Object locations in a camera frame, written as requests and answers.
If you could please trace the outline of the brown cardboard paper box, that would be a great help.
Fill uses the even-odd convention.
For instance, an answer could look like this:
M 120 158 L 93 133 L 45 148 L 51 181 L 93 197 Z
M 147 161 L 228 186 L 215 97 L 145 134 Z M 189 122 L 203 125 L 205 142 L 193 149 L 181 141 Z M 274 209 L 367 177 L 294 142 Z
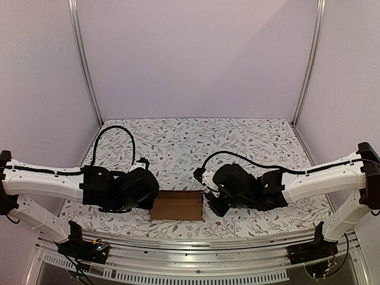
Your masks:
M 150 210 L 152 220 L 201 221 L 201 191 L 159 191 Z

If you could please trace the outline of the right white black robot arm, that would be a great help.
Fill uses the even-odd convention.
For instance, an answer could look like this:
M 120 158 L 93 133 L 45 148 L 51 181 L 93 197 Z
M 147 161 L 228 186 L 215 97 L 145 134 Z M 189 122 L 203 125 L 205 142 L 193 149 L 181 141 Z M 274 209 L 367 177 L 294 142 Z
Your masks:
M 216 172 L 202 165 L 194 171 L 194 178 L 209 190 L 208 205 L 219 217 L 231 208 L 270 211 L 307 197 L 351 191 L 308 244 L 307 254 L 313 259 L 328 252 L 330 243 L 336 243 L 362 217 L 379 209 L 379 155 L 367 142 L 348 156 L 306 169 L 257 167 L 266 172 L 256 178 L 236 163 L 225 164 Z

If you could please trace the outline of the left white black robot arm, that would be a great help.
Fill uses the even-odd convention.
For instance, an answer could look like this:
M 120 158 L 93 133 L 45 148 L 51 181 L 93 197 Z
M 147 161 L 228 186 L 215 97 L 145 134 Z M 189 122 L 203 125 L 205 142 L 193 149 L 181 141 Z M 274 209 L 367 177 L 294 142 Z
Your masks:
M 64 243 L 76 258 L 88 253 L 87 242 L 77 236 L 80 228 L 60 221 L 32 196 L 80 202 L 104 213 L 124 213 L 133 208 L 152 209 L 158 192 L 158 181 L 144 159 L 125 173 L 90 165 L 67 169 L 36 166 L 13 159 L 8 150 L 1 151 L 1 214 Z

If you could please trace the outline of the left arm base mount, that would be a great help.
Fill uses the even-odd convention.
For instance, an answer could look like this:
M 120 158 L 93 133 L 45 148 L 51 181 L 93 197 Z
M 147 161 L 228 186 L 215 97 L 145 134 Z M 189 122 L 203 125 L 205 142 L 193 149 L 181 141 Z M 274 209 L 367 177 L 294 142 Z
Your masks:
M 81 236 L 69 235 L 68 240 L 58 243 L 58 252 L 62 255 L 84 261 L 105 264 L 108 258 L 110 244 L 107 241 L 96 239 L 84 240 Z

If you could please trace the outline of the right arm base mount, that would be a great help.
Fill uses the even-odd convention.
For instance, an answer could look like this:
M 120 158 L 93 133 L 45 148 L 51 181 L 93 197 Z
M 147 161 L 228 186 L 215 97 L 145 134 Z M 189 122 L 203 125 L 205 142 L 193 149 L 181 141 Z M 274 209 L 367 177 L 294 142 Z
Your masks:
M 323 259 L 338 253 L 337 244 L 337 241 L 315 238 L 310 242 L 288 246 L 287 257 L 292 265 Z

